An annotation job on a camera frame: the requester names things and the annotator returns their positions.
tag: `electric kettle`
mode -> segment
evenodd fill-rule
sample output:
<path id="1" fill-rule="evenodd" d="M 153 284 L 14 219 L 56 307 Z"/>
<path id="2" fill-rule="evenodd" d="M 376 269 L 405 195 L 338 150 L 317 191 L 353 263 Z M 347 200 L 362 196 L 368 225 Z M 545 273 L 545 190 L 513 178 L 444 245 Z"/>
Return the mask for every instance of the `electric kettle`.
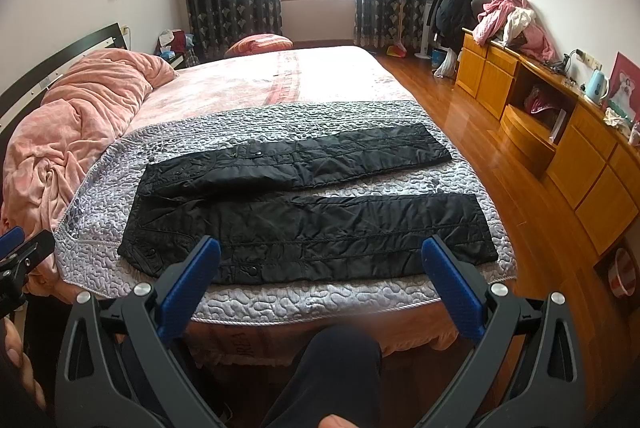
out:
<path id="1" fill-rule="evenodd" d="M 584 95 L 593 103 L 600 104 L 609 94 L 609 79 L 602 71 L 596 69 L 591 76 L 590 82 L 586 85 Z"/>

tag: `person's leg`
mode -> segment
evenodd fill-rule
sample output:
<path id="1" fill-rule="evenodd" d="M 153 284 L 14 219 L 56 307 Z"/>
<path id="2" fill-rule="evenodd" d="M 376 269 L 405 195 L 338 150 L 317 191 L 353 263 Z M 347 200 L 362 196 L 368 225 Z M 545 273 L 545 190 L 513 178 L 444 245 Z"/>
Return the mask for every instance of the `person's leg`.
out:
<path id="1" fill-rule="evenodd" d="M 347 326 L 329 327 L 296 360 L 298 367 L 262 428 L 318 428 L 331 414 L 358 428 L 377 428 L 382 353 L 375 340 Z"/>

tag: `red pillow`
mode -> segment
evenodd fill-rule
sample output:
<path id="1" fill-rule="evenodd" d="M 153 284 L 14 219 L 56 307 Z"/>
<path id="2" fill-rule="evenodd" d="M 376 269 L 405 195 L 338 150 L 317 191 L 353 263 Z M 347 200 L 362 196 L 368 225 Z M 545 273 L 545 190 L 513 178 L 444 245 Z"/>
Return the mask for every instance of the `red pillow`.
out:
<path id="1" fill-rule="evenodd" d="M 285 36 L 271 33 L 252 34 L 252 36 L 245 36 L 242 40 L 233 44 L 226 51 L 225 58 L 285 51 L 287 49 L 293 49 L 293 42 Z"/>

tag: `picture frame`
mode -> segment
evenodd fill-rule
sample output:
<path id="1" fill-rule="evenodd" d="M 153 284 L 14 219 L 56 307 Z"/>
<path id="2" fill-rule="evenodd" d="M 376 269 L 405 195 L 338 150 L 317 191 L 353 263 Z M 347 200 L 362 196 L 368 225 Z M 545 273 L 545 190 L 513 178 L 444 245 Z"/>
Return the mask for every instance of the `picture frame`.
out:
<path id="1" fill-rule="evenodd" d="M 640 67 L 618 53 L 610 78 L 607 107 L 629 125 L 640 119 Z"/>

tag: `power outlet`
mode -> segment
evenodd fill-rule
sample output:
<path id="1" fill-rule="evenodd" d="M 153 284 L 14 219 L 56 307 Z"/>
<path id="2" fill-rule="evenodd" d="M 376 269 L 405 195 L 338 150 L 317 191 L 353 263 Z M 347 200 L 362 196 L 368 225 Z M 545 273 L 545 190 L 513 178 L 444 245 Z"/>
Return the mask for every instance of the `power outlet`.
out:
<path id="1" fill-rule="evenodd" d="M 585 52 L 582 53 L 582 56 L 579 57 L 580 60 L 582 60 L 582 62 L 584 62 L 585 64 L 587 64 L 589 67 L 591 67 L 594 70 L 598 70 L 598 71 L 602 71 L 602 63 L 598 62 L 593 56 L 591 56 L 590 54 L 587 54 Z"/>

